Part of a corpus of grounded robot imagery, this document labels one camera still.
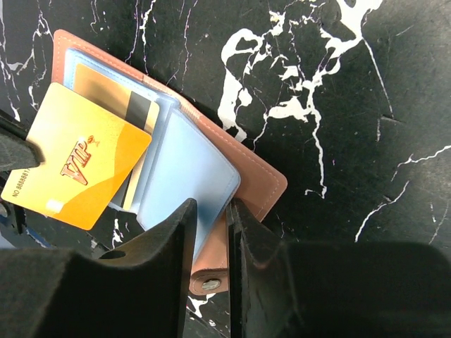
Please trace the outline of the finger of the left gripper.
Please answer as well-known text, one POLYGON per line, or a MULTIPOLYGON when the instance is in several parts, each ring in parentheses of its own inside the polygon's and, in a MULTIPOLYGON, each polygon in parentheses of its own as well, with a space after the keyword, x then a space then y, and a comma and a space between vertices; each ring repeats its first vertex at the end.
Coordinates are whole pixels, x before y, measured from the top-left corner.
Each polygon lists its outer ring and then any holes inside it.
POLYGON ((26 140, 27 130, 1 111, 1 172, 36 168, 44 157, 38 146, 26 140))

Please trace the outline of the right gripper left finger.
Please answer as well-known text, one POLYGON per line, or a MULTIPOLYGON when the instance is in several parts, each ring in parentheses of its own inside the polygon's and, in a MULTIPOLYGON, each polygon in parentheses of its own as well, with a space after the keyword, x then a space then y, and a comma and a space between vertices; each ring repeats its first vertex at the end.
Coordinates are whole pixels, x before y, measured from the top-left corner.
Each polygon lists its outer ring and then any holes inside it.
POLYGON ((2 337, 181 337, 197 229, 187 199, 97 259, 71 249, 1 251, 2 337))

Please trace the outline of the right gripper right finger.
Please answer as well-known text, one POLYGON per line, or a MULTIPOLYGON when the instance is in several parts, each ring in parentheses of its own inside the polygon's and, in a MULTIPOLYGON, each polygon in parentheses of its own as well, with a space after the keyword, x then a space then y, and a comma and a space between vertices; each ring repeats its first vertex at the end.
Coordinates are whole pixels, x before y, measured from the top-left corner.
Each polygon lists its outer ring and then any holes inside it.
POLYGON ((227 207, 233 337, 449 337, 450 262, 410 242, 287 242, 227 207))

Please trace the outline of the gold VIP credit card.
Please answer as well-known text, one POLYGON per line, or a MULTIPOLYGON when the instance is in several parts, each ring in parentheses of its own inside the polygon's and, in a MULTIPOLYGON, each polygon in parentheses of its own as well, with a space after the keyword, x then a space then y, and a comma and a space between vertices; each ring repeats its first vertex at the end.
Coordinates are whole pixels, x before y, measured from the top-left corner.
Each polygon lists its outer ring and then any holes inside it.
POLYGON ((42 162, 12 170, 1 198, 91 230, 152 138, 53 82, 26 140, 38 148, 42 162))

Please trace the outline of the orange credit card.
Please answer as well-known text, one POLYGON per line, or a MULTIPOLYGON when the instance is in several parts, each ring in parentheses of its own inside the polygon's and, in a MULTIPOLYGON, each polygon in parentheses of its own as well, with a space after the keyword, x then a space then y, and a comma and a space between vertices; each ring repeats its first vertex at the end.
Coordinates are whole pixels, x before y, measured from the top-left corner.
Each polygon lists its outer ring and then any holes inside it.
MULTIPOLYGON (((146 133, 153 134, 160 107, 136 89, 126 87, 87 65, 78 64, 75 66, 73 91, 146 133)), ((132 210, 146 155, 142 154, 112 200, 125 211, 132 210)))

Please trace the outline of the pink leather card holder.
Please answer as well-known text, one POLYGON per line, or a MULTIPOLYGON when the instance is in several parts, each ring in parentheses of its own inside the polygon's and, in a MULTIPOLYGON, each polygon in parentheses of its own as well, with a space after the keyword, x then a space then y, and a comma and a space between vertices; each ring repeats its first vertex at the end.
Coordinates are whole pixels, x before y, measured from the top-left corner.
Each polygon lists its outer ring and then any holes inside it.
POLYGON ((195 199, 197 234, 189 288, 196 295, 225 292, 226 206, 239 198, 257 220, 263 220, 286 190, 285 176, 166 85, 95 45, 57 30, 53 81, 73 90, 78 64, 136 89, 160 107, 132 210, 119 208, 113 199, 110 207, 135 214, 140 226, 148 230, 184 200, 195 199))

